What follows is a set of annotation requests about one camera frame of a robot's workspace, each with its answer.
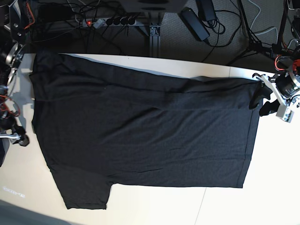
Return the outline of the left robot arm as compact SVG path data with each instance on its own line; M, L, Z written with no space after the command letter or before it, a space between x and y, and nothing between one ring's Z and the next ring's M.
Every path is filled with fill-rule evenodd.
M249 109L255 109L263 99L270 100L274 94L276 100L267 101L260 108L259 115L275 113L285 122L292 120L294 110L300 107L300 2L285 0L277 43L272 46L276 55L274 67L276 74L272 77L254 73L252 77L259 80Z

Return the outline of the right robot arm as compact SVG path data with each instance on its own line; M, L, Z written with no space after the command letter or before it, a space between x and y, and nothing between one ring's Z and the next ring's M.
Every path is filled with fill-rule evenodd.
M30 141L16 117L20 109L11 111L6 102L11 100L13 80L23 60L29 27L35 22L27 0L0 2L0 137L11 143L27 146Z

